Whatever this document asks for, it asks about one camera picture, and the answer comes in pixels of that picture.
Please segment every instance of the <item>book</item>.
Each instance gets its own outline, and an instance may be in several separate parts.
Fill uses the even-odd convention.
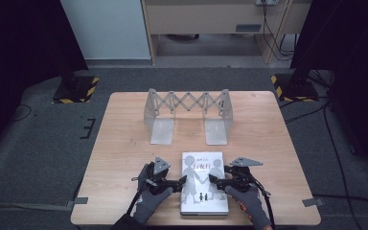
[[[188,151],[182,153],[182,176],[187,181],[181,191],[181,215],[227,215],[228,197],[208,174],[225,178],[221,151]]]

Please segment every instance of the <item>black stand base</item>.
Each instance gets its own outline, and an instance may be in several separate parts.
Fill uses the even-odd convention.
[[[276,74],[271,77],[280,101],[318,101],[318,94],[311,82],[305,81],[302,87],[292,88],[290,85],[291,77],[292,74]]]
[[[62,81],[55,95],[53,103],[70,104],[86,103],[91,99],[99,78],[96,77],[76,77],[78,80],[78,90],[69,90]]]

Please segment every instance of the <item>gray carpet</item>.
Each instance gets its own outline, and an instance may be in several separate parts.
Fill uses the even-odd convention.
[[[100,81],[89,103],[54,104],[60,78],[46,80],[25,91],[13,121],[0,137],[0,203],[65,205],[81,182],[91,150],[113,92],[268,90],[270,76],[287,69],[246,68],[113,68],[91,69]],[[315,85],[320,95],[326,91]],[[315,103],[292,103],[282,107],[285,120],[312,112],[327,99]],[[368,198],[368,159],[353,155],[334,114],[327,109],[336,149],[350,196]],[[88,139],[87,129],[96,119]],[[323,111],[287,124],[303,170],[314,194],[340,195],[345,191]],[[318,226],[297,229],[358,229],[344,198],[323,197]],[[368,229],[368,201],[352,200],[356,217]],[[0,229],[77,229],[71,212],[0,209]],[[107,229],[83,226],[82,229]]]

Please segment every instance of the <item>yellow and black hazard tape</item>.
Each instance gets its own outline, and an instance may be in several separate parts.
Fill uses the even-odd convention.
[[[276,90],[277,97],[279,100],[286,101],[286,102],[315,102],[316,98],[308,98],[308,97],[289,97],[283,94],[282,87],[280,86],[279,82],[277,81],[276,76],[271,76],[271,82],[274,85],[274,89]]]
[[[93,78],[92,79],[92,82],[90,84],[90,87],[89,87],[88,91],[86,92],[85,97],[78,98],[78,99],[63,98],[63,99],[53,100],[53,103],[55,103],[55,104],[73,104],[73,103],[87,103],[87,102],[89,102],[89,100],[92,97],[92,94],[95,91],[95,88],[97,87],[97,83],[98,83],[99,79],[100,78]]]

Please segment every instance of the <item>power outlet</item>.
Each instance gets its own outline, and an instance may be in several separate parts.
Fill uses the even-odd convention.
[[[279,0],[256,0],[256,5],[262,6],[266,4],[267,6],[275,6],[279,4]]]

